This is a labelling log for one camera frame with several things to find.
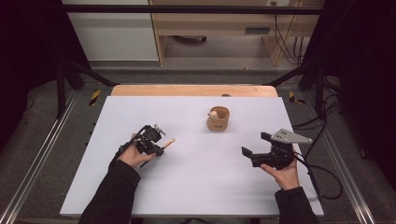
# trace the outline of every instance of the wire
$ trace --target wire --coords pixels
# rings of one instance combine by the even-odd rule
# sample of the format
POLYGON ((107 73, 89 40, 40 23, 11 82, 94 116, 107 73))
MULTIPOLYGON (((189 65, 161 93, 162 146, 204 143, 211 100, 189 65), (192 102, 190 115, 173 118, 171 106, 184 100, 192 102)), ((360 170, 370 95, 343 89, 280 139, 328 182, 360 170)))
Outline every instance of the wire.
POLYGON ((323 122, 323 123, 320 123, 320 124, 318 124, 318 125, 316 125, 316 126, 313 126, 313 127, 308 127, 308 128, 296 128, 296 129, 294 129, 294 130, 313 130, 313 129, 316 129, 317 127, 322 126, 323 124, 324 124, 324 122, 323 122))
POLYGON ((340 111, 340 109, 342 109, 341 108, 341 105, 339 104, 339 103, 334 103, 333 105, 332 105, 332 108, 328 108, 327 109, 327 111, 328 111, 328 115, 330 115, 332 112, 334 112, 334 111, 340 111))
POLYGON ((309 149, 306 151, 305 155, 304 155, 304 160, 308 161, 308 156, 309 153, 311 153, 312 148, 314 148, 315 143, 319 140, 319 137, 321 136, 321 134, 324 131, 324 128, 326 127, 326 121, 323 122, 322 128, 320 129, 319 134, 317 135, 317 137, 315 138, 315 140, 312 142, 311 146, 309 147, 309 149))
POLYGON ((25 111, 28 111, 35 104, 35 98, 33 98, 32 96, 27 96, 27 98, 30 99, 32 103, 26 107, 25 111))
POLYGON ((304 37, 301 36, 300 39, 300 47, 299 47, 299 52, 296 53, 297 50, 297 40, 298 40, 299 36, 295 36, 294 37, 294 42, 293 42, 293 57, 294 59, 297 61, 297 64, 300 66, 302 61, 303 61, 303 44, 304 44, 304 37))
POLYGON ((328 100, 330 99, 330 97, 336 97, 336 96, 337 96, 337 94, 332 93, 332 94, 328 95, 328 96, 324 99, 324 102, 326 103, 326 101, 328 101, 328 100))
POLYGON ((299 127, 303 127, 303 126, 305 126, 305 125, 308 125, 308 124, 314 122, 314 121, 317 120, 317 119, 319 119, 319 117, 314 117, 313 119, 311 119, 311 120, 309 120, 309 121, 306 121, 306 122, 304 122, 304 123, 293 125, 292 128, 293 128, 293 129, 298 129, 299 127))
POLYGON ((322 198, 324 198, 324 199, 329 199, 329 200, 336 200, 336 199, 341 198, 341 196, 342 196, 343 193, 344 193, 344 189, 343 189, 343 185, 341 184, 340 179, 339 179, 335 174, 333 174, 331 171, 329 171, 329 170, 327 170, 327 169, 325 169, 325 168, 323 168, 323 167, 321 167, 321 166, 309 165, 309 167, 319 169, 319 170, 321 170, 321 171, 324 171, 324 172, 326 172, 326 173, 332 175, 332 177, 334 177, 334 179, 337 181, 338 186, 339 186, 339 188, 340 188, 339 193, 338 193, 337 195, 335 195, 335 196, 324 196, 324 195, 320 195, 320 197, 322 197, 322 198))
POLYGON ((302 159, 300 159, 299 157, 297 157, 297 156, 295 156, 295 155, 294 155, 294 159, 297 160, 297 161, 299 161, 299 162, 300 162, 302 165, 304 165, 304 166, 306 167, 306 169, 308 170, 308 175, 309 175, 309 177, 311 178, 312 186, 314 187, 315 193, 317 194, 318 200, 319 200, 320 202, 321 202, 321 199, 322 199, 322 198, 328 199, 328 200, 336 200, 336 199, 341 198, 341 196, 342 196, 343 193, 344 193, 343 185, 341 184, 340 179, 339 179, 334 173, 332 173, 331 171, 329 171, 328 169, 325 169, 325 168, 323 168, 323 167, 320 167, 320 166, 317 166, 317 165, 310 165, 310 164, 308 164, 307 161, 303 161, 302 159), (312 171, 311 168, 319 169, 319 170, 321 170, 321 171, 324 171, 324 172, 330 174, 332 177, 334 177, 334 179, 337 181, 337 184, 338 184, 339 189, 340 189, 339 192, 338 192, 338 194, 335 195, 335 196, 326 196, 326 195, 322 195, 322 194, 320 193, 317 180, 315 179, 314 173, 313 173, 313 171, 312 171))
POLYGON ((290 54, 290 52, 289 52, 289 49, 288 49, 288 46, 286 45, 286 42, 285 42, 285 40, 283 39, 283 36, 282 36, 282 34, 280 33, 280 31, 279 31, 279 29, 278 29, 278 27, 277 27, 276 15, 274 15, 274 17, 275 17, 275 41, 276 41, 277 45, 280 47, 280 49, 282 50, 282 52, 283 52, 283 54, 285 55, 285 57, 286 57, 286 59, 288 60, 288 62, 289 62, 289 63, 292 63, 292 64, 297 64, 297 61, 291 56, 291 54, 290 54), (290 59, 289 59, 288 55, 286 54, 285 50, 284 50, 283 47, 279 44, 279 41, 277 40, 277 33, 279 33, 280 38, 281 38, 282 41, 283 41, 283 46, 285 46, 286 51, 288 52, 289 56, 294 60, 294 62, 291 62, 291 61, 290 61, 290 59))

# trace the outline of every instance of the human hand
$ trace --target human hand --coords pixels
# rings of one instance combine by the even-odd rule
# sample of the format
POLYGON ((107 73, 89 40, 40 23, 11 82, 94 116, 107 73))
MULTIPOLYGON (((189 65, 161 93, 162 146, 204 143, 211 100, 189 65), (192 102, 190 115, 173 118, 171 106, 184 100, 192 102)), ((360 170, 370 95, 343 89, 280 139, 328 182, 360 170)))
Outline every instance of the human hand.
POLYGON ((260 166, 268 175, 274 177, 276 183, 283 189, 295 189, 300 187, 297 175, 297 160, 294 160, 288 167, 276 170, 267 164, 260 166))
POLYGON ((140 152, 137 150, 136 144, 131 144, 119 156, 119 160, 127 163, 133 168, 136 168, 145 161, 151 161, 156 156, 157 155, 155 153, 149 155, 140 154, 140 152))

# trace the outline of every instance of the gray floor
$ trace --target gray floor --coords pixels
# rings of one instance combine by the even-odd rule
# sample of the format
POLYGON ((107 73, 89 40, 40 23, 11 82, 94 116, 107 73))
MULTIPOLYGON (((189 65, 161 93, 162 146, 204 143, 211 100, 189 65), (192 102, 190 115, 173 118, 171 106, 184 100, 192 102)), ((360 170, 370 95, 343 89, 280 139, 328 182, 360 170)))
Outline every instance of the gray floor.
MULTIPOLYGON (((217 36, 209 37, 205 43, 191 41, 193 40, 170 39, 163 67, 147 62, 92 64, 98 73, 120 83, 262 84, 286 74, 295 67, 285 61, 279 67, 270 66, 268 55, 265 54, 259 38, 217 36)), ((24 204, 18 210, 16 218, 20 223, 23 220, 25 223, 34 223, 32 219, 26 218, 39 218, 40 220, 35 219, 36 223, 46 223, 42 218, 50 219, 48 223, 55 223, 55 219, 63 221, 69 219, 59 216, 64 195, 76 173, 106 96, 111 92, 111 88, 89 77, 83 75, 83 79, 86 85, 82 91, 67 90, 68 95, 77 94, 76 102, 62 131, 57 135, 39 176, 32 188, 28 189, 29 194, 24 198, 24 204), (96 90, 101 90, 102 93, 95 105, 89 105, 96 90)), ((295 86, 297 81, 298 77, 277 87, 277 92, 284 99, 293 125, 315 116, 310 104, 300 105, 289 101, 290 91, 295 93, 297 99, 305 99, 308 103, 312 101, 313 91, 299 92, 295 86)), ((49 82, 34 89, 29 95, 33 106, 24 113, 20 125, 0 157, 0 208, 3 211, 17 191, 55 122, 57 112, 55 83, 49 82)), ((336 101, 335 97, 331 97, 328 105, 336 101)), ((361 146, 346 116, 339 113, 340 111, 342 110, 337 107, 328 116, 326 130, 342 155, 375 221, 359 220, 357 210, 353 206, 353 196, 348 195, 347 190, 340 199, 322 199, 325 216, 321 217, 320 221, 322 223, 396 223, 396 193, 381 174, 376 163, 361 158, 361 146)), ((315 138, 319 128, 295 130, 295 132, 315 138)), ((329 145, 325 140, 324 135, 319 138, 308 161, 337 174, 329 145)), ((301 149, 303 152, 307 151, 307 147, 301 146, 301 149)), ((319 170, 314 170, 314 173, 323 195, 335 195, 338 192, 338 185, 330 175, 319 170)), ((169 219, 150 221, 177 223, 169 219)), ((231 220, 211 221, 231 223, 231 220)), ((233 219, 233 221, 243 223, 245 220, 233 219)), ((262 223, 277 223, 277 220, 276 217, 262 218, 262 223)))

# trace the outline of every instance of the white table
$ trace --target white table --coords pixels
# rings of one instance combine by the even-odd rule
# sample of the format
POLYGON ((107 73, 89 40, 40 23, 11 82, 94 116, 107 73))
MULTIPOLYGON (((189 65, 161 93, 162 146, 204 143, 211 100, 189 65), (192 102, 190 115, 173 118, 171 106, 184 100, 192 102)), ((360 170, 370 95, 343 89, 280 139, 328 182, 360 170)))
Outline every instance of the white table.
MULTIPOLYGON (((138 172, 135 217, 277 216, 275 180, 253 168, 241 147, 268 152, 261 132, 292 131, 278 97, 109 96, 92 133, 61 215, 79 217, 106 174, 118 147, 144 125, 158 124, 166 133, 157 145, 176 142, 138 172), (229 127, 206 128, 209 109, 226 106, 229 127)), ((314 213, 323 215, 314 188, 299 163, 299 177, 314 213)))

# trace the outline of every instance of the floor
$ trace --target floor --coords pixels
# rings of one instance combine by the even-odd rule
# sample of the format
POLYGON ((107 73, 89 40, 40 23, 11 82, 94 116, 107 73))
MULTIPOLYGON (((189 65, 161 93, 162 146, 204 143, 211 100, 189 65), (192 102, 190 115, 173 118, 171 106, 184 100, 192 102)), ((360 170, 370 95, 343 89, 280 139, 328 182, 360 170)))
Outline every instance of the floor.
MULTIPOLYGON (((260 38, 209 36, 205 43, 180 37, 170 38, 163 66, 156 62, 92 62, 99 74, 120 83, 223 83, 261 85, 281 77, 296 67, 283 60, 273 67, 260 38)), ((73 180, 90 133, 111 88, 82 76, 86 85, 71 91, 72 99, 65 123, 59 127, 56 86, 49 82, 29 93, 29 107, 0 158, 0 209, 2 216, 12 208, 9 220, 0 223, 77 223, 60 217, 59 210, 73 180), (92 93, 101 90, 95 105, 89 105, 92 93), (53 141, 46 138, 53 132, 53 141), (31 165, 37 165, 36 172, 31 165)), ((300 124, 316 116, 313 111, 314 90, 299 91, 294 77, 276 87, 290 116, 291 124, 300 124), (290 92, 305 104, 290 101, 290 92)), ((336 200, 322 200, 325 216, 322 223, 396 223, 396 193, 379 171, 375 161, 361 157, 360 144, 353 125, 343 114, 343 107, 331 91, 325 91, 328 112, 326 129, 318 139, 309 161, 332 171, 342 180, 344 193, 336 200)), ((294 131, 305 136, 318 136, 321 122, 294 131)), ((301 147, 303 153, 307 147, 301 147)), ((322 195, 335 196, 339 186, 334 177, 314 171, 322 195)), ((230 223, 231 220, 211 220, 230 223)), ((174 220, 147 220, 147 223, 177 223, 174 220)), ((277 223, 276 217, 262 218, 261 223, 277 223)))

